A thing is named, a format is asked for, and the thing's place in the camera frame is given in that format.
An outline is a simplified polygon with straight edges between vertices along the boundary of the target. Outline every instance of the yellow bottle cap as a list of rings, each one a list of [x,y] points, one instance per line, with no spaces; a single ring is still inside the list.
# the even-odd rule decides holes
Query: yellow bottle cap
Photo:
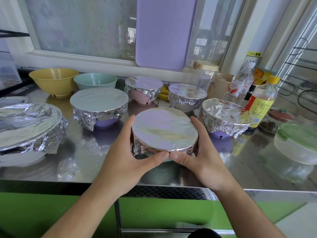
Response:
[[[268,82],[268,83],[270,83],[270,84],[278,84],[279,80],[280,80],[279,77],[270,75],[270,76],[268,76],[266,82]]]

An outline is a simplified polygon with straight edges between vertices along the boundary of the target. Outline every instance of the water bottle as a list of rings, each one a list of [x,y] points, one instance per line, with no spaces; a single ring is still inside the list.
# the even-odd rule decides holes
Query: water bottle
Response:
[[[253,83],[253,68],[255,65],[255,62],[247,61],[243,69],[233,76],[224,100],[241,105]]]

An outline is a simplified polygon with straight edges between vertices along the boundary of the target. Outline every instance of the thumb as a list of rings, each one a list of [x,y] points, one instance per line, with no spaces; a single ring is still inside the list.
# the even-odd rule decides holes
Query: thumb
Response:
[[[183,152],[171,152],[170,157],[176,163],[184,165],[190,170],[192,170],[192,168],[194,167],[194,158]]]
[[[167,160],[169,156],[170,156],[169,152],[163,151],[163,152],[156,153],[152,155],[151,157],[141,160],[142,169],[144,173],[159,166],[161,163]]]

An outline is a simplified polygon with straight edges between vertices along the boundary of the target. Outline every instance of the green lid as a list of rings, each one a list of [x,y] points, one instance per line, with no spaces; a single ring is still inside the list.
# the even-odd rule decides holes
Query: green lid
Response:
[[[317,152],[317,132],[296,124],[281,124],[276,133],[281,140],[287,139]]]

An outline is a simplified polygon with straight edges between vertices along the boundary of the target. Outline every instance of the mint green bowl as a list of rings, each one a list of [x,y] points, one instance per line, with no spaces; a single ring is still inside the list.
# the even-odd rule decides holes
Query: mint green bowl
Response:
[[[85,73],[74,77],[80,90],[87,88],[115,88],[117,77],[106,73]]]

